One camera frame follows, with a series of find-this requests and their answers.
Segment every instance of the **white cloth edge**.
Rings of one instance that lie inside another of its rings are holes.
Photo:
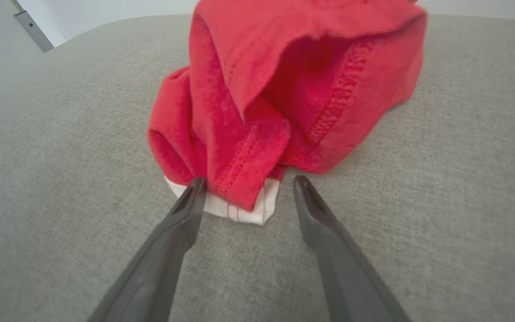
[[[179,197],[182,195],[186,186],[179,185],[164,177],[170,189]],[[274,214],[275,200],[278,197],[279,180],[266,178],[262,189],[257,195],[255,206],[251,212],[231,204],[226,200],[216,196],[215,194],[208,193],[206,195],[206,203],[204,204],[204,211],[209,214],[228,218],[229,220],[244,222],[249,224],[264,225],[266,221]]]

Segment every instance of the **red fabric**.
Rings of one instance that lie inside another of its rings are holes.
[[[425,29],[407,0],[202,0],[190,66],[152,111],[154,157],[251,210],[266,177],[330,171],[411,96]]]

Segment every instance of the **white fabric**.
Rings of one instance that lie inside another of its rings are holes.
[[[186,186],[174,183],[166,177],[165,179],[176,196],[182,195],[182,192],[186,190]],[[274,214],[275,200],[278,196],[278,190],[279,181],[266,178],[266,182],[257,195],[255,206],[251,212],[231,204],[215,194],[208,193],[206,195],[204,211],[216,216],[229,218],[230,220],[237,222],[249,222],[250,224],[263,225]]]

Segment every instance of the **gray tabletop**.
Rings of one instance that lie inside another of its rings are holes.
[[[0,321],[84,321],[175,201],[146,139],[190,16],[118,21],[0,91]],[[173,321],[324,321],[290,169],[264,226],[205,216]],[[415,322],[515,321],[515,21],[431,16],[417,90],[308,175]]]

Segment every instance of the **red cloth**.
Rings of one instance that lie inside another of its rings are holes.
[[[266,177],[330,171],[411,96],[425,29],[407,0],[202,0],[152,111],[155,160],[251,210]]]

